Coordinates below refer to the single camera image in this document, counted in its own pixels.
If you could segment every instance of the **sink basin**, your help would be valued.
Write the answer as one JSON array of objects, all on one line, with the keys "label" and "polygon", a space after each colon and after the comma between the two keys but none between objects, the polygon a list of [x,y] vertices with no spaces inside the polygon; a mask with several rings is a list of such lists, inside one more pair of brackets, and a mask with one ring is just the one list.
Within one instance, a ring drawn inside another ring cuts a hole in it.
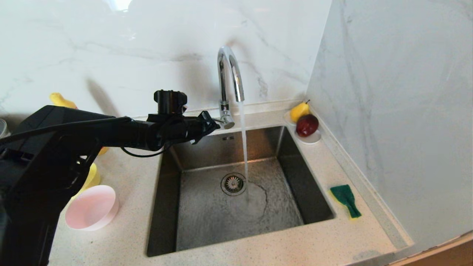
[{"label": "sink basin", "polygon": [[161,161],[148,257],[333,218],[287,128],[181,143]]}]

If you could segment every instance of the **drain strainer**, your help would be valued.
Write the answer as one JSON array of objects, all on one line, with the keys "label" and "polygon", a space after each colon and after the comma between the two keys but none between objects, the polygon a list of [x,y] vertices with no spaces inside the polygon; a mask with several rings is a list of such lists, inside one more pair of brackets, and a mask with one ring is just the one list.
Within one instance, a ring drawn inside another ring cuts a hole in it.
[{"label": "drain strainer", "polygon": [[223,192],[230,196],[237,196],[246,189],[246,179],[238,173],[229,173],[223,177],[220,183]]}]

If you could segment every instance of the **red apple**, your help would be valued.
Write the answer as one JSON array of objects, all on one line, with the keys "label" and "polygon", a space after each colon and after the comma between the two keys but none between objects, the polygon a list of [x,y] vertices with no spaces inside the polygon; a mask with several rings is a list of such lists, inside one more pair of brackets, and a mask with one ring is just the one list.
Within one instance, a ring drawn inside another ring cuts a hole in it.
[{"label": "red apple", "polygon": [[301,137],[312,135],[319,127],[319,120],[314,115],[303,115],[297,120],[296,132]]}]

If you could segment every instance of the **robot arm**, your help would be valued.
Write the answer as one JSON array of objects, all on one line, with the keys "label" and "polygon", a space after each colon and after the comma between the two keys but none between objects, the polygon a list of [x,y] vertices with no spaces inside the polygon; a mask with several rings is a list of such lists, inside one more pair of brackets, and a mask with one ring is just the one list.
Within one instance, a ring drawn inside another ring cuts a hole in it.
[{"label": "robot arm", "polygon": [[155,100],[147,121],[45,106],[0,140],[0,265],[48,264],[59,214],[102,147],[164,152],[220,128],[207,111],[183,116],[184,93],[161,90]]}]

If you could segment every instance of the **cable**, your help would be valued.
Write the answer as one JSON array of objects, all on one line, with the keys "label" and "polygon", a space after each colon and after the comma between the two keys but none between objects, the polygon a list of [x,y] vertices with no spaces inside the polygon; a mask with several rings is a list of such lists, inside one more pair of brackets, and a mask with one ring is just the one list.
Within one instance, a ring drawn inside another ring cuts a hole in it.
[{"label": "cable", "polygon": [[32,136],[37,136],[53,131],[59,131],[63,129],[69,129],[77,126],[85,126],[85,125],[93,125],[93,124],[102,124],[102,123],[117,123],[117,122],[129,122],[131,118],[124,116],[124,117],[114,117],[114,118],[105,118],[105,119],[96,119],[96,120],[87,120],[87,121],[78,121],[78,122],[70,122],[64,124],[57,124],[47,127],[36,128],[33,130],[21,132],[15,135],[11,135],[10,137],[0,139],[0,145],[18,141],[21,139],[29,138]]},{"label": "cable", "polygon": [[131,156],[134,156],[134,157],[139,157],[139,158],[153,157],[153,156],[157,156],[157,155],[167,151],[167,149],[163,149],[162,151],[157,152],[157,153],[148,154],[148,155],[139,155],[139,154],[134,154],[134,153],[131,153],[131,152],[127,151],[124,147],[120,147],[120,149],[122,149],[122,151],[124,151],[128,155],[131,155]]}]

